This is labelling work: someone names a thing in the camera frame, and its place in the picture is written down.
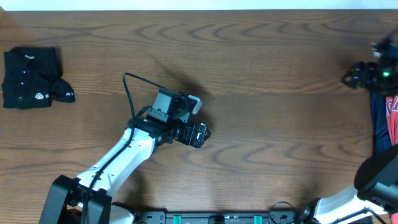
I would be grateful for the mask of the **red printed t-shirt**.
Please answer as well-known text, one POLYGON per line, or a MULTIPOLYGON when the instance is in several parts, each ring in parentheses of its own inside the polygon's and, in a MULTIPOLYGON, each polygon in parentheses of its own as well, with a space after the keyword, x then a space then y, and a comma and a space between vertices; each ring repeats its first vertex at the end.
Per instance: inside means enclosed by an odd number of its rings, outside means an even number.
POLYGON ((397 95, 386 97, 386 120, 391 144, 398 140, 398 101, 397 95))

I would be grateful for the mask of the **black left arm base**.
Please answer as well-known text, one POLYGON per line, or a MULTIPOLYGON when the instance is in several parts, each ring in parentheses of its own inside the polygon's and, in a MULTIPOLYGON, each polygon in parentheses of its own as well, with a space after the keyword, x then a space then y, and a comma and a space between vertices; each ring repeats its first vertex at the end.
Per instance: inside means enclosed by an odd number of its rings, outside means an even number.
POLYGON ((50 187, 39 223, 107 224, 111 201, 105 190, 90 190, 80 185, 77 178, 60 175, 50 187))

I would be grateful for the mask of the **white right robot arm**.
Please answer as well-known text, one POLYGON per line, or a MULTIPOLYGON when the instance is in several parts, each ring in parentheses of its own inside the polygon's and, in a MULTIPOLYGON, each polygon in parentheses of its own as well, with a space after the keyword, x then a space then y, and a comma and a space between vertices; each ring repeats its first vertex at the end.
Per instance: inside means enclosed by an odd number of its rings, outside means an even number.
POLYGON ((359 167, 353 185, 309 204, 297 223, 371 223, 388 214, 397 223, 397 46, 373 44, 377 62, 357 62, 341 78, 369 92, 374 154, 359 167))

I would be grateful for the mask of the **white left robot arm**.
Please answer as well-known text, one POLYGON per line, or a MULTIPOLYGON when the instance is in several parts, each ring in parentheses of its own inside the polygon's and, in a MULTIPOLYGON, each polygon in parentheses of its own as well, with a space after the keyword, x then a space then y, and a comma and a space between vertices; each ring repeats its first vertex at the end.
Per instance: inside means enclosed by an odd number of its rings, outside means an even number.
POLYGON ((113 197, 131 173, 164 143, 178 141, 201 148, 211 136, 208 126, 180 119, 161 123, 136 116, 128 122, 122 138, 97 163, 77 175, 79 185, 104 190, 113 197))

